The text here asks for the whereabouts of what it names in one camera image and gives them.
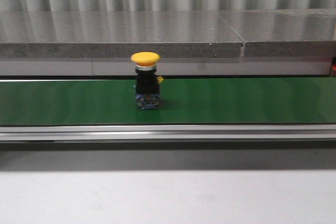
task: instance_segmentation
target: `stone countertop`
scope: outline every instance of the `stone countertop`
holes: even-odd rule
[[[334,9],[218,11],[243,42],[244,57],[336,55]]]
[[[214,11],[0,12],[2,58],[238,57],[241,41]]]

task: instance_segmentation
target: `yellow wire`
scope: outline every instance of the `yellow wire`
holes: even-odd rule
[[[163,79],[162,76],[158,76],[158,77],[157,77],[157,80],[158,80],[159,83],[161,83],[161,82],[163,82],[164,79]]]

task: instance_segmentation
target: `aluminum rail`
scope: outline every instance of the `aluminum rail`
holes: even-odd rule
[[[336,140],[336,124],[0,127],[0,142],[218,142],[270,140]]]

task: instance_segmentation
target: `yellow button cap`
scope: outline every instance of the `yellow button cap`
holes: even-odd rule
[[[159,59],[160,56],[154,52],[137,52],[131,57],[131,60],[136,62],[139,66],[154,65]]]

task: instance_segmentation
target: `conveyor belt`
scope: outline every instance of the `conveyor belt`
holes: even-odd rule
[[[335,78],[167,79],[156,110],[134,82],[0,82],[0,140],[336,137]]]

